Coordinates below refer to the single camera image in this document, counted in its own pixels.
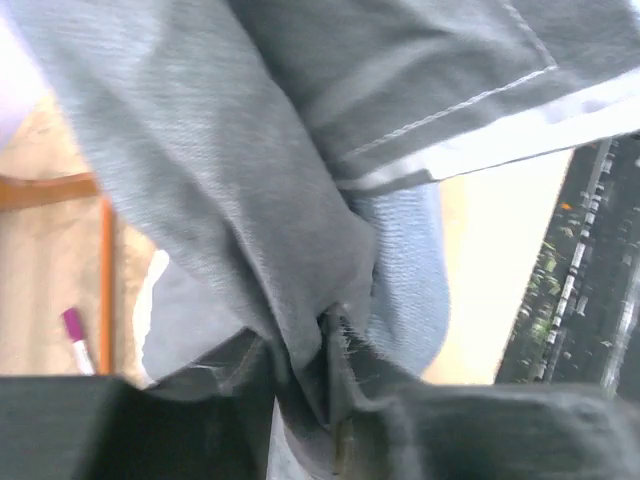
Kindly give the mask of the grey striped pillowcase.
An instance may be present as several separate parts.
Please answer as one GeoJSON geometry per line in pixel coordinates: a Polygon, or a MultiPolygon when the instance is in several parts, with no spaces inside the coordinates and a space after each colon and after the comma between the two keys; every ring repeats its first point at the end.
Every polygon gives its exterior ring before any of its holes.
{"type": "Polygon", "coordinates": [[[248,330],[263,479],[339,479],[326,313],[421,380],[438,184],[639,126],[635,1],[7,1],[116,209],[158,247],[148,385],[248,330]]]}

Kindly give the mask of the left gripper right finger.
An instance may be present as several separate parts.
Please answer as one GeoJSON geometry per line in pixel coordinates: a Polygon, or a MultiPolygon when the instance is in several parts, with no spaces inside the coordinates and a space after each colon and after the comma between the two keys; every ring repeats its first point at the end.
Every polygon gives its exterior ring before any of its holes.
{"type": "Polygon", "coordinates": [[[639,412],[599,389],[438,386],[326,313],[339,479],[635,479],[639,412]]]}

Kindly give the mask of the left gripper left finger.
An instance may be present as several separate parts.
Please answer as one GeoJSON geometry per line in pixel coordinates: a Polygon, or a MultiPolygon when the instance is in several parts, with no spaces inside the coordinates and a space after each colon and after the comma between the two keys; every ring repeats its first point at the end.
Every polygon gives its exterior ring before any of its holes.
{"type": "Polygon", "coordinates": [[[263,479],[274,381],[245,330],[140,390],[116,376],[1,380],[4,479],[263,479]]]}

